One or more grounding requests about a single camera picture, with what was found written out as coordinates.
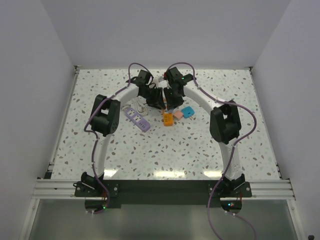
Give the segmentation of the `pink charger plug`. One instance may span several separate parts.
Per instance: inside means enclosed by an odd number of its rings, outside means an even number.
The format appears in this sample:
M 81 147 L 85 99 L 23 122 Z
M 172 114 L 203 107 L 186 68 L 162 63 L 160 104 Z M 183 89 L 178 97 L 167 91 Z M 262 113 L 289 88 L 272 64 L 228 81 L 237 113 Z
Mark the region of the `pink charger plug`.
M 184 117 L 184 114 L 180 110 L 175 111 L 172 115 L 178 121 Z

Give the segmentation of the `teal blue plug adapter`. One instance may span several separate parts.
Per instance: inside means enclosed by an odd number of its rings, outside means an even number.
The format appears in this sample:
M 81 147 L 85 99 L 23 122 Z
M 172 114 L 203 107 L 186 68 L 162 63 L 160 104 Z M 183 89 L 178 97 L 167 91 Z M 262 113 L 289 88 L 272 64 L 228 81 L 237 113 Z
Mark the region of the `teal blue plug adapter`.
M 185 119 L 190 118 L 195 114 L 195 111 L 193 110 L 193 108 L 191 106 L 187 106 L 187 107 L 181 109 L 180 111 Z

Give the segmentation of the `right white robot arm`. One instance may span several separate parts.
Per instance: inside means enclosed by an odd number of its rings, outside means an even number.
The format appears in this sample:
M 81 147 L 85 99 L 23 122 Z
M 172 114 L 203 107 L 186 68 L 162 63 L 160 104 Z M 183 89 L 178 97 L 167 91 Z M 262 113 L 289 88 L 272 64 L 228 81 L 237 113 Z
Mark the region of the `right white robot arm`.
M 183 75 L 177 67 L 168 68 L 164 73 L 164 79 L 169 85 L 169 88 L 164 89 L 169 110 L 181 106 L 183 97 L 189 97 L 210 115 L 209 132 L 219 144 L 223 162 L 222 180 L 212 190 L 217 196 L 235 196 L 241 190 L 241 185 L 245 183 L 239 153 L 234 146 L 242 128 L 235 102 L 230 100 L 224 103 L 211 99 L 201 92 L 192 74 Z

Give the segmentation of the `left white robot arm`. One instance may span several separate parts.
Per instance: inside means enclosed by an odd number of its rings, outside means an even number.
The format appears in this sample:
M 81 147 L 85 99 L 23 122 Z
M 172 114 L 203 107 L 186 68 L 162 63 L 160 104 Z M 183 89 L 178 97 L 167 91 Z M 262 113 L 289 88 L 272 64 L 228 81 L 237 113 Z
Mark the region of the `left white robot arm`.
M 148 69 L 142 69 L 134 77 L 129 72 L 127 84 L 112 96 L 99 94 L 95 97 L 90 118 L 83 129 L 84 132 L 95 135 L 90 173 L 84 172 L 80 180 L 92 196 L 99 196 L 104 200 L 111 198 L 110 189 L 103 183 L 104 165 L 110 138 L 119 125 L 122 104 L 135 97 L 142 97 L 149 107 L 160 110 L 165 108 L 163 90 L 153 84 L 154 76 Z

